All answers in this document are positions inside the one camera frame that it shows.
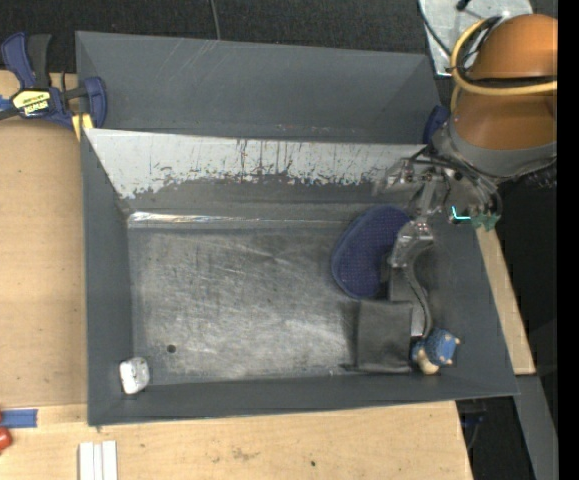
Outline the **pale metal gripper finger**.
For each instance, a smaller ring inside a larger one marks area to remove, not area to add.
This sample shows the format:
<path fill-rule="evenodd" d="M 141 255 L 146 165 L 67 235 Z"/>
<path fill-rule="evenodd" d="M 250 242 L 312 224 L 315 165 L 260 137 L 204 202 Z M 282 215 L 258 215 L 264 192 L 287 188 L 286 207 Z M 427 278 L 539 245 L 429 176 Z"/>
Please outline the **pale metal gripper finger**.
<path fill-rule="evenodd" d="M 421 185 L 414 162 L 403 159 L 389 167 L 372 185 L 374 196 L 404 193 L 418 189 Z"/>
<path fill-rule="evenodd" d="M 426 220 L 414 220 L 403 225 L 397 233 L 387 264 L 392 269 L 412 266 L 414 260 L 434 242 L 431 225 Z"/>

